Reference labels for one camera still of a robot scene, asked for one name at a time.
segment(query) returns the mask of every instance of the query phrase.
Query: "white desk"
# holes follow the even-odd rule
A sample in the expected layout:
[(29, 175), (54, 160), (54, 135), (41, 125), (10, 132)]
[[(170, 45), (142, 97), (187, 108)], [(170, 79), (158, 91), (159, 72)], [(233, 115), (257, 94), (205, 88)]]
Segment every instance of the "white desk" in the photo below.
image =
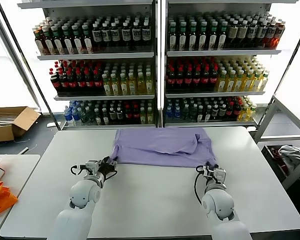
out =
[[(275, 115), (276, 111), (280, 109), (292, 122), (300, 129), (300, 104), (296, 104), (294, 99), (298, 99), (300, 103), (299, 94), (282, 94), (276, 93), (273, 95), (274, 102), (271, 104), (267, 111), (265, 118), (263, 119), (258, 131), (254, 136), (254, 141), (268, 142), (268, 141), (289, 141), (300, 140), (300, 135), (285, 135), (285, 136), (263, 136), (267, 129), (271, 119)], [(282, 182), (285, 189), (288, 189), (296, 180), (300, 178), (300, 164), (294, 169), (294, 171)]]
[[(1, 178), (3, 185), (17, 197), (40, 159), (40, 155), (0, 155), (0, 167), (5, 170)], [(10, 208), (0, 213), (0, 227)]]
[[(205, 129), (239, 218), (250, 232), (300, 229), (300, 215), (244, 127)], [(59, 131), (4, 222), (4, 238), (41, 238), (69, 204), (70, 188), (82, 176), (70, 167), (112, 151), (115, 130)], [(95, 206), (90, 239), (210, 235), (194, 193), (193, 168), (122, 164), (105, 182)], [(203, 181), (198, 185), (203, 193)]]

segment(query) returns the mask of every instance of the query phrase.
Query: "purple cloth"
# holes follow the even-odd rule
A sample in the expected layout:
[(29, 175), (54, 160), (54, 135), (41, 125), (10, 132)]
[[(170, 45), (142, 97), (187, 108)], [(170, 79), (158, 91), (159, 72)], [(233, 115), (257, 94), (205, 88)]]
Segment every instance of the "purple cloth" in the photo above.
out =
[(211, 139), (201, 127), (118, 129), (111, 158), (121, 164), (195, 168), (216, 164)]

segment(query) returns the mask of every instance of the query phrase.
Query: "white shelf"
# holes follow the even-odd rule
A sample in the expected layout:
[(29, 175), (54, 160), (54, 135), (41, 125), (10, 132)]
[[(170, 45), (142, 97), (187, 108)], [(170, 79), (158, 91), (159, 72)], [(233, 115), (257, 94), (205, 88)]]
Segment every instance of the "white shelf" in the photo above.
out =
[(37, 56), (39, 60), (79, 60), (79, 59), (139, 59), (152, 58), (154, 52), (116, 52), (93, 54), (64, 54)]
[(28, 0), (18, 3), (21, 9), (48, 9), (90, 6), (150, 5), (152, 0)]
[(125, 95), (125, 96), (55, 96), (56, 101), (70, 101), (70, 100), (128, 100), (128, 99), (154, 99), (155, 95)]
[(166, 93), (168, 99), (173, 98), (208, 98), (208, 97), (229, 97), (229, 96), (247, 96), (263, 95), (264, 91), (230, 91), (230, 92), (200, 92), (200, 93)]
[(167, 51), (168, 57), (234, 56), (234, 55), (277, 55), (281, 50), (205, 50), (205, 51)]
[(169, 4), (295, 4), (299, 0), (168, 0)]
[(65, 126), (63, 130), (100, 130), (100, 129), (138, 129), (155, 128), (154, 124), (131, 124), (131, 125), (85, 125), (85, 126)]
[(166, 123), (165, 127), (233, 127), (233, 126), (257, 126), (255, 121), (214, 121), (214, 122), (176, 122)]

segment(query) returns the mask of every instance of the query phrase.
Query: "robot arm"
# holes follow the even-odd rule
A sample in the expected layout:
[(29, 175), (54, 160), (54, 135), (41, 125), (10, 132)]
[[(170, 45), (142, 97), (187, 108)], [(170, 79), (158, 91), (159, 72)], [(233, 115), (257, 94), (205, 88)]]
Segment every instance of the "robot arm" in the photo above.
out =
[(240, 220), (235, 210), (235, 203), (232, 197), (226, 192), (226, 171), (221, 168), (210, 170), (209, 166), (200, 166), (199, 175), (207, 179), (202, 204), (207, 218), (212, 227), (213, 240), (252, 240), (248, 228)]
[(92, 223), (92, 213), (100, 199), (105, 180), (117, 174), (117, 161), (105, 157), (103, 160), (89, 160), (85, 165), (73, 166), (71, 173), (86, 176), (72, 186), (70, 191), (71, 209), (59, 213), (53, 230), (47, 240), (86, 240)]

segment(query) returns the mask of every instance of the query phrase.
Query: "cardboard box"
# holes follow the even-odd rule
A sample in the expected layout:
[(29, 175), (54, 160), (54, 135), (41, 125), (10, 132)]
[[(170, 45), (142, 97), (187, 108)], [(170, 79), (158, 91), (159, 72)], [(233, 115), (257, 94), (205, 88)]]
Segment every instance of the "cardboard box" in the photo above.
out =
[(0, 116), (7, 113), (16, 114), (18, 117), (11, 125), (0, 126), (0, 142), (11, 141), (15, 137), (22, 136), (40, 116), (40, 113), (27, 106), (0, 107)]

